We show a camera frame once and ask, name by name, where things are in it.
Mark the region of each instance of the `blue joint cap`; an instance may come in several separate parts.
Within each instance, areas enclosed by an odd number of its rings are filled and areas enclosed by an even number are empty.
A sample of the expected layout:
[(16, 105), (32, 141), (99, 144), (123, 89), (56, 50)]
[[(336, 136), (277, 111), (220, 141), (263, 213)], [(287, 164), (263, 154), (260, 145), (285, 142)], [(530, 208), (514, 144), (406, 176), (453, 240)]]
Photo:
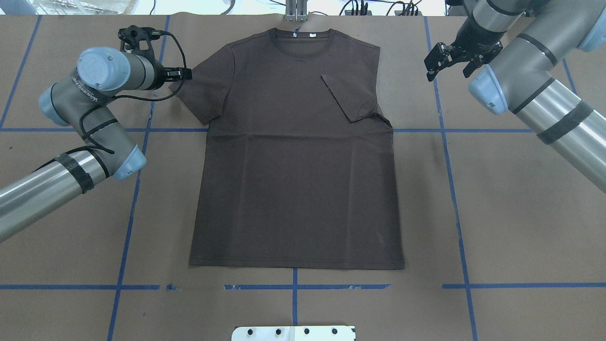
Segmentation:
[(493, 114), (500, 115), (507, 111), (505, 94), (490, 65), (486, 65), (471, 81), (469, 92)]
[(602, 11), (598, 21), (596, 21), (596, 24), (591, 31), (589, 31), (585, 40), (579, 45), (579, 49), (585, 52), (591, 52), (602, 45), (604, 41), (606, 41), (606, 8)]
[(145, 158), (145, 155), (139, 150), (139, 146), (135, 146), (120, 168), (114, 173), (113, 177), (118, 181), (122, 181), (128, 178), (132, 173), (143, 168), (146, 163), (147, 159)]
[(130, 63), (122, 52), (111, 47), (91, 47), (80, 54), (78, 75), (91, 88), (116, 90), (130, 77)]
[(38, 98), (38, 106), (40, 107), (40, 110), (42, 111), (44, 116), (48, 117), (55, 124), (62, 127), (67, 127), (70, 124), (68, 122), (65, 122), (59, 116), (59, 113), (57, 113), (57, 110), (55, 110), (55, 106), (53, 105), (53, 98), (51, 96), (53, 86), (55, 85), (51, 85), (48, 89), (46, 89), (45, 92), (42, 93), (40, 98)]

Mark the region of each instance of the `shirt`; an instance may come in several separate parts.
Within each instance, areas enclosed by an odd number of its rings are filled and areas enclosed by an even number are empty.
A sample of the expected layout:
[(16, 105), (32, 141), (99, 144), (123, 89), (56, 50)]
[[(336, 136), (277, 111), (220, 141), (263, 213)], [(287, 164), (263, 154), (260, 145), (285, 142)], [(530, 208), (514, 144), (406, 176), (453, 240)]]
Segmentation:
[(379, 52), (271, 29), (193, 69), (177, 96), (210, 125), (191, 265), (404, 268)]

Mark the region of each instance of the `folded sleeve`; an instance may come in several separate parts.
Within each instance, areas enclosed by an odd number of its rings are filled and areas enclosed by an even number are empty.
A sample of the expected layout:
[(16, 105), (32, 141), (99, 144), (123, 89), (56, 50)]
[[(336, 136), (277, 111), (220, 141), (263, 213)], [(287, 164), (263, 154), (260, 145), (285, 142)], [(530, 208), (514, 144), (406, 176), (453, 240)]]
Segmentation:
[(383, 116), (376, 94), (376, 78), (379, 66), (379, 48), (371, 50), (363, 68), (347, 74), (321, 75), (339, 107), (354, 123), (372, 115)]
[[(185, 81), (176, 96), (206, 125), (221, 115), (234, 70), (233, 52), (230, 46), (224, 46), (192, 70), (192, 79)], [(179, 83), (169, 88), (174, 91)]]

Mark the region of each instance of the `white metal plate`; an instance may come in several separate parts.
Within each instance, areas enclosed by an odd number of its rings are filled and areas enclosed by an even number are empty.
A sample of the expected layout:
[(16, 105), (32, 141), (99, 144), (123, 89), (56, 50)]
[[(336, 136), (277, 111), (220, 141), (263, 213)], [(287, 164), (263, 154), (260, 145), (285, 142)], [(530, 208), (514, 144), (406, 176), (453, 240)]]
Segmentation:
[(356, 341), (356, 327), (238, 327), (231, 334), (231, 341)]

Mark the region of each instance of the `neckline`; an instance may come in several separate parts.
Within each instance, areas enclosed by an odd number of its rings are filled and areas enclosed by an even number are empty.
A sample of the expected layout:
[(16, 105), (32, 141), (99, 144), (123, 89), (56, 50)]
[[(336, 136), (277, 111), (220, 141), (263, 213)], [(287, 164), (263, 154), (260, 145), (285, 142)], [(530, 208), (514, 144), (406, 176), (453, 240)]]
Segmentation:
[[(333, 44), (333, 40), (335, 39), (335, 30), (333, 30), (333, 29), (329, 29), (329, 30), (323, 31), (323, 32), (298, 32), (298, 34), (315, 33), (316, 36), (314, 38), (308, 38), (308, 37), (296, 37), (295, 38), (295, 37), (293, 37), (294, 33), (295, 32), (279, 30), (274, 27), (273, 29), (269, 30), (269, 37), (270, 37), (272, 45), (276, 48), (276, 50), (278, 50), (280, 53), (282, 53), (286, 56), (289, 56), (292, 58), (297, 58), (297, 59), (310, 59), (310, 58), (315, 58), (315, 57), (323, 55), (326, 51), (328, 51), (330, 49), (330, 47)], [(301, 55), (298, 53), (292, 53), (288, 50), (285, 50), (278, 42), (278, 36), (284, 37), (284, 38), (292, 38), (292, 39), (328, 38), (328, 40), (326, 41), (324, 46), (321, 49), (319, 49), (318, 51), (311, 53), (311, 54)]]

